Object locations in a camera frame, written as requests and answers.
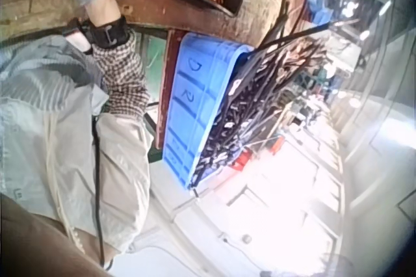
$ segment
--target black strap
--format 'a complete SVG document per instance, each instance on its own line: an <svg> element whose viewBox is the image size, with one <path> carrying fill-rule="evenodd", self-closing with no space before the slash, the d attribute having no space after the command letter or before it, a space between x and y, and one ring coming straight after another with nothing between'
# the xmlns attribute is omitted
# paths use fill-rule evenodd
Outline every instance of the black strap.
<svg viewBox="0 0 416 277"><path fill-rule="evenodd" d="M100 203L100 182L99 182L99 137L97 132L97 117L92 117L92 136L94 138L94 146L96 152L96 226L99 240L99 264L104 268L105 255L104 255L104 242L103 242L103 230L101 228L101 219L99 217L99 203Z"/></svg>
<svg viewBox="0 0 416 277"><path fill-rule="evenodd" d="M127 43L129 40L129 31L127 30L127 22L125 17L102 25L100 27L94 26L90 23L89 32L92 37L92 42L105 49L111 49Z"/></svg>

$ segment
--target wrist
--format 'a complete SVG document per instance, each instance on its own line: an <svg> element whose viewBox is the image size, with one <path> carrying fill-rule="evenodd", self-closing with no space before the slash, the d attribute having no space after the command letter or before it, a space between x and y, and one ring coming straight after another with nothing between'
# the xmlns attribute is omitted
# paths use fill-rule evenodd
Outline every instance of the wrist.
<svg viewBox="0 0 416 277"><path fill-rule="evenodd" d="M114 22L122 16L116 0L92 0L85 8L90 21L96 27Z"/></svg>

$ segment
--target wooden table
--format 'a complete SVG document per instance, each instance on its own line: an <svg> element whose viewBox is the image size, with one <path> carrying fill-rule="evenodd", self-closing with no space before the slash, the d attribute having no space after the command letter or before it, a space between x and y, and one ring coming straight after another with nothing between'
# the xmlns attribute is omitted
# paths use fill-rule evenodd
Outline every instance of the wooden table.
<svg viewBox="0 0 416 277"><path fill-rule="evenodd" d="M239 15L230 18L184 0L117 0L128 22L148 27L181 29L258 45L279 14L281 0L244 0ZM303 0L290 0L291 8Z"/></svg>

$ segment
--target brick wall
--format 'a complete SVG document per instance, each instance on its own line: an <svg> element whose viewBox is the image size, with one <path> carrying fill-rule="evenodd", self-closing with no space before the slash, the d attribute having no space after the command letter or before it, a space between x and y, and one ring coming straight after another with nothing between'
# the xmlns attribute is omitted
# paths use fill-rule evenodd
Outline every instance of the brick wall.
<svg viewBox="0 0 416 277"><path fill-rule="evenodd" d="M0 41L63 26L79 14L75 0L0 0Z"/></svg>

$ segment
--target jacket sleeve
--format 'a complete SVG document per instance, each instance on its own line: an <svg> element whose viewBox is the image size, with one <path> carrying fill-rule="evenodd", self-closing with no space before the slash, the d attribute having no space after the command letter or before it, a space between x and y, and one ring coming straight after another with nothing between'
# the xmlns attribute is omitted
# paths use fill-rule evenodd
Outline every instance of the jacket sleeve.
<svg viewBox="0 0 416 277"><path fill-rule="evenodd" d="M129 41L115 49L93 46L109 91L107 112L97 122L101 221L113 224L109 237L121 252L140 233L149 207L151 135L143 123L149 96L135 42L131 31Z"/></svg>
<svg viewBox="0 0 416 277"><path fill-rule="evenodd" d="M149 209L151 135L143 121L109 113L99 117L97 133L100 137L101 221L110 229L107 234L111 241L107 242L120 252L126 252L140 233Z"/></svg>
<svg viewBox="0 0 416 277"><path fill-rule="evenodd" d="M94 58L109 91L108 112L141 120L149 101L143 65L135 53L136 36L130 31L126 44L114 49L93 46Z"/></svg>

